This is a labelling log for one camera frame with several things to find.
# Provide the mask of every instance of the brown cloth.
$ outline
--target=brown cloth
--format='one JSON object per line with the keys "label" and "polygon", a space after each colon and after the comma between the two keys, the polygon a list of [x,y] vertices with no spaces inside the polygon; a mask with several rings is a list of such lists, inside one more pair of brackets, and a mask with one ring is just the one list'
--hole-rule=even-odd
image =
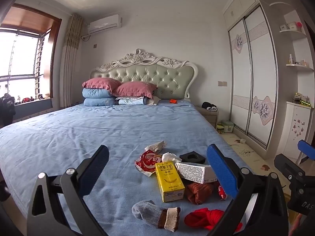
{"label": "brown cloth", "polygon": [[185,195],[191,203],[199,205],[212,194],[213,189],[213,183],[192,183],[185,188]]}

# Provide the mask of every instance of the light blue pillow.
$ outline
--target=light blue pillow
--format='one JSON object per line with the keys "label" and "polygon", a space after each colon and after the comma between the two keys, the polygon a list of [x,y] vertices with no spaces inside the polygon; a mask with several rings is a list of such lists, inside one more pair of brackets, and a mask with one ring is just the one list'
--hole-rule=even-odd
{"label": "light blue pillow", "polygon": [[85,106],[112,106],[116,104],[115,97],[110,98],[86,98]]}
{"label": "light blue pillow", "polygon": [[119,97],[116,98],[119,105],[146,105],[147,97]]}
{"label": "light blue pillow", "polygon": [[82,95],[85,98],[109,98],[111,93],[106,89],[86,89],[82,90]]}

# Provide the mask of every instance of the upholstered headboard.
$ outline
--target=upholstered headboard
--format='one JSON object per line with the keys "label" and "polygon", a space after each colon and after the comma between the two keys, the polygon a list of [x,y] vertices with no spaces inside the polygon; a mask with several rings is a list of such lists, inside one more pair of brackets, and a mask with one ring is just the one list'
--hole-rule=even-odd
{"label": "upholstered headboard", "polygon": [[155,57],[136,49],[133,54],[95,68],[91,78],[149,82],[157,85],[154,95],[161,99],[190,99],[188,90],[197,74],[197,66],[189,61]]}

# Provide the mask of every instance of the plastic storage box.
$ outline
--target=plastic storage box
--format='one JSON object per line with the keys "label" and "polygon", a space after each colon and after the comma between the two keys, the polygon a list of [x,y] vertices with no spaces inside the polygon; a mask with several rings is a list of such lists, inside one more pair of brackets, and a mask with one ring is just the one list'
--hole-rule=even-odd
{"label": "plastic storage box", "polygon": [[224,127],[224,133],[232,133],[234,123],[230,122],[229,120],[221,121],[221,125]]}

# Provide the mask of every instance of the white tissue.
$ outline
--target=white tissue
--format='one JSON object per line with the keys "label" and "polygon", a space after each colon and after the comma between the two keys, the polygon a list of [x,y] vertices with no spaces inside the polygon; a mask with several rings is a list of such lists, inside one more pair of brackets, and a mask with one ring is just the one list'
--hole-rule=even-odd
{"label": "white tissue", "polygon": [[162,162],[175,161],[182,162],[181,158],[178,158],[175,154],[165,153],[162,155]]}
{"label": "white tissue", "polygon": [[165,141],[160,141],[160,142],[157,142],[157,143],[155,143],[153,145],[148,145],[146,148],[144,148],[144,150],[145,151],[151,150],[151,151],[154,151],[155,153],[158,153],[163,148],[165,148],[165,146],[166,146],[166,142]]}

